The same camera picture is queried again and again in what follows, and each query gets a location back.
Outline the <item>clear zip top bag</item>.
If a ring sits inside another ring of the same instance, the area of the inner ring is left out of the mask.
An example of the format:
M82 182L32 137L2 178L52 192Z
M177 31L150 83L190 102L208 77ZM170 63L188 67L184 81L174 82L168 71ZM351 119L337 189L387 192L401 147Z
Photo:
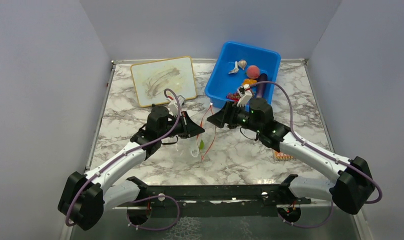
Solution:
M217 135L217 127L207 121L207 118L214 114L213 103L209 104L209 107L201 115L198 125L205 129L205 133L202 133L195 137L195 143L193 144L190 154L194 158L198 158L201 162L207 157L209 151L212 149ZM204 141L204 149L199 150L198 146L200 140Z

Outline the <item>green lime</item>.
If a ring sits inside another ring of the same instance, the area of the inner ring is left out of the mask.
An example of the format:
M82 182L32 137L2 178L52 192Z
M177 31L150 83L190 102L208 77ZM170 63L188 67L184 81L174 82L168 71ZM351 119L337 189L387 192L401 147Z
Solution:
M198 149L199 149L199 150L203 150L203 149L204 149L204 141L203 141L203 140L200 140Z

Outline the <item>pink peach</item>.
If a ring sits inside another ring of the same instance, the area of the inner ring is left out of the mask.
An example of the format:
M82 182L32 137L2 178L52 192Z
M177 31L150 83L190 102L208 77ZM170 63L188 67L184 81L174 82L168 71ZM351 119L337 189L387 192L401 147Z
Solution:
M260 76L260 69L255 65L250 65L246 69L246 75L249 79L257 79Z

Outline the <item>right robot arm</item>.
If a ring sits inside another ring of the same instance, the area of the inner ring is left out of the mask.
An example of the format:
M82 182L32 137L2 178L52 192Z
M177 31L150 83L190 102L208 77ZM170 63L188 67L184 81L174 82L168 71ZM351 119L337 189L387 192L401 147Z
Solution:
M262 98L250 100L249 109L228 101L207 121L218 128L251 130L265 147L295 157L325 176L324 179L288 177L278 190L279 199L286 204L297 198L319 199L355 215L364 204L372 203L369 197L374 191L378 191L377 202L382 198L366 160L337 155L306 141L290 127L276 121L272 106Z

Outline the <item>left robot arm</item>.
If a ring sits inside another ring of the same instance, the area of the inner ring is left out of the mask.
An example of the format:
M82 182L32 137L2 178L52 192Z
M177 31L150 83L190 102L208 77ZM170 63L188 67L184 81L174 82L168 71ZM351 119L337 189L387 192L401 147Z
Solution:
M204 133L186 111L170 114L165 106L155 106L130 141L112 158L86 173L74 172L67 178L58 203L65 223L83 230L92 228L105 211L125 202L141 205L147 192L132 181L116 185L116 181L133 167L143 163L161 146L162 139L187 139Z

